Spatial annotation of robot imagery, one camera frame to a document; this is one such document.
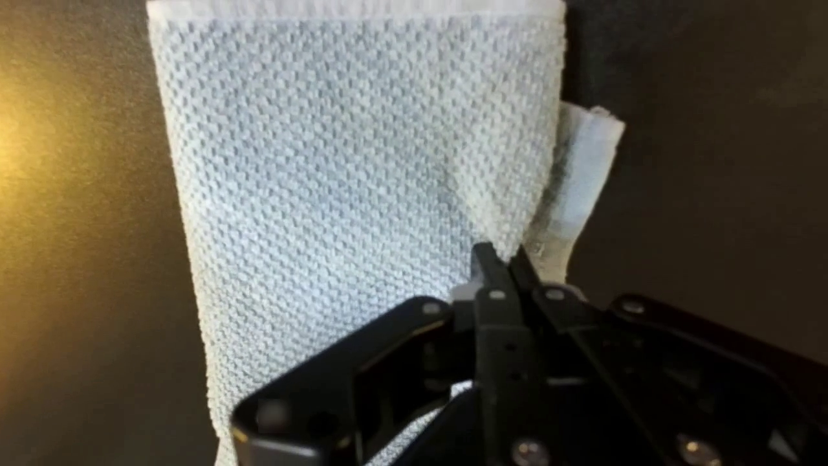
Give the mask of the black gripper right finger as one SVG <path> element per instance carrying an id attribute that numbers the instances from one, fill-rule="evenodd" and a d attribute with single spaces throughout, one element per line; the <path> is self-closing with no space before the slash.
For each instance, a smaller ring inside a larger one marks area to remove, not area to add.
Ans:
<path id="1" fill-rule="evenodd" d="M 644 296 L 597 308 L 516 257 L 508 459 L 828 466 L 826 369 Z"/>

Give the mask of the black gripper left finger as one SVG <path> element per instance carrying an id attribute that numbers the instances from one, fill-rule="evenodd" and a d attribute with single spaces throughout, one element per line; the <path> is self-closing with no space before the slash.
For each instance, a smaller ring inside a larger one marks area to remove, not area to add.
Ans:
<path id="1" fill-rule="evenodd" d="M 450 400 L 477 365 L 477 292 L 508 265 L 472 251 L 472 296 L 414 296 L 249 394 L 231 414 L 239 466 L 364 466 Z"/>

